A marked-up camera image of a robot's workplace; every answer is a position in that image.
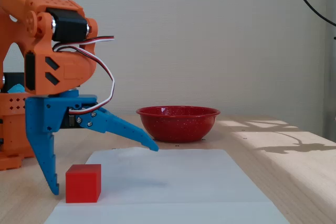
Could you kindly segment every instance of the white wall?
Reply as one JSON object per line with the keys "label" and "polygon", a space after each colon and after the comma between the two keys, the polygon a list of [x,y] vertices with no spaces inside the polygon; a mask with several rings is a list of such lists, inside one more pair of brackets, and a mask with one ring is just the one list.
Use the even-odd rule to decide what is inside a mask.
{"label": "white wall", "polygon": [[[336,0],[327,0],[327,17],[336,20]],[[324,137],[336,142],[336,28],[327,25],[324,88]]]}
{"label": "white wall", "polygon": [[[321,133],[326,25],[302,0],[75,1],[100,35],[116,36],[97,46],[117,80],[112,112],[204,105]],[[326,0],[309,1],[325,13]],[[7,71],[17,70],[15,54]],[[109,89],[100,69],[81,88],[101,99]]]}

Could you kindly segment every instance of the blue part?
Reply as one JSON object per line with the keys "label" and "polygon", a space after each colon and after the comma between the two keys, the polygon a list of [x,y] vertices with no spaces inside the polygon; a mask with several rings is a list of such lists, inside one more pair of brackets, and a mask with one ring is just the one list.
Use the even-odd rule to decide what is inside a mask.
{"label": "blue part", "polygon": [[17,84],[11,87],[7,91],[7,93],[24,93],[25,92],[25,87],[23,87],[21,84]]}
{"label": "blue part", "polygon": [[108,131],[116,135],[137,141],[152,151],[157,152],[159,150],[157,144],[147,135],[147,133],[145,133],[143,129],[113,115],[106,109],[100,108],[99,110],[95,110],[95,113],[95,116],[92,116],[91,113],[79,115],[76,116],[76,119],[81,118],[82,121],[80,126],[83,128],[101,133]]}
{"label": "blue part", "polygon": [[[57,184],[53,132],[59,131],[69,108],[82,108],[96,103],[95,95],[79,96],[77,90],[67,91],[54,97],[26,99],[27,138],[46,181],[55,195],[59,194],[59,185]],[[96,116],[92,116],[91,113],[80,115],[82,119],[80,126],[101,133],[112,132],[138,141],[153,151],[159,150],[156,143],[141,128],[118,118],[103,108],[95,112]]]}

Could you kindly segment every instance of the speckled enamel bowl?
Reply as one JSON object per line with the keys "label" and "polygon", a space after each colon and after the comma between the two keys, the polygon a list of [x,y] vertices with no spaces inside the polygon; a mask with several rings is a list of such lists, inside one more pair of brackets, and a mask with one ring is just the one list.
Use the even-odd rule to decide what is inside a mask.
{"label": "speckled enamel bowl", "polygon": [[190,143],[201,140],[211,130],[220,112],[196,106],[155,106],[138,109],[137,114],[155,140]]}

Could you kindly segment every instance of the red white black wire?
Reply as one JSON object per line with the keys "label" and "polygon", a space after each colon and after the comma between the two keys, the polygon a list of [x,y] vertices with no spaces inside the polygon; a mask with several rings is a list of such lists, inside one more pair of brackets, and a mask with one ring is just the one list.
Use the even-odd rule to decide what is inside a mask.
{"label": "red white black wire", "polygon": [[82,109],[82,110],[69,109],[69,114],[71,114],[71,115],[87,114],[87,113],[90,113],[90,112],[92,112],[94,110],[97,110],[100,107],[104,106],[109,101],[111,101],[111,99],[113,97],[114,85],[115,85],[115,80],[114,80],[114,77],[113,77],[110,69],[106,66],[106,64],[100,58],[98,58],[94,54],[90,53],[89,51],[86,51],[86,50],[84,50],[80,47],[74,46],[74,45],[88,45],[88,44],[93,44],[93,43],[96,43],[96,42],[112,41],[112,40],[114,40],[114,36],[101,36],[101,37],[86,39],[86,40],[83,40],[81,42],[72,42],[72,43],[64,43],[64,44],[63,43],[57,43],[57,44],[54,45],[53,51],[62,52],[62,51],[65,51],[67,49],[73,49],[73,50],[81,53],[82,55],[88,57],[89,59],[95,61],[106,71],[106,73],[109,75],[109,77],[112,80],[111,93],[110,93],[110,95],[107,99],[105,99],[104,101],[102,101],[102,102],[100,102],[100,103],[98,103],[98,104],[96,104],[96,105],[94,105],[90,108],[86,108],[86,109]]}

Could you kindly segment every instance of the bowl rim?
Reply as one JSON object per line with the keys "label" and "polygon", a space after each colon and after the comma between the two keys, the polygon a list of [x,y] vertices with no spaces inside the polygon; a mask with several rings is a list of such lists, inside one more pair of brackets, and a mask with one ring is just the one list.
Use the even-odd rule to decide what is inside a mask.
{"label": "bowl rim", "polygon": [[[201,108],[201,109],[209,109],[213,110],[214,113],[210,114],[203,114],[203,115],[158,115],[158,114],[151,114],[151,113],[145,113],[141,110],[144,109],[152,109],[152,108],[169,108],[169,107],[185,107],[185,108]],[[149,106],[149,107],[143,107],[137,110],[137,114],[139,115],[147,115],[147,116],[153,116],[157,118],[205,118],[207,116],[216,116],[220,114],[220,111],[214,108],[209,107],[203,107],[203,106],[190,106],[190,105],[168,105],[168,106]]]}

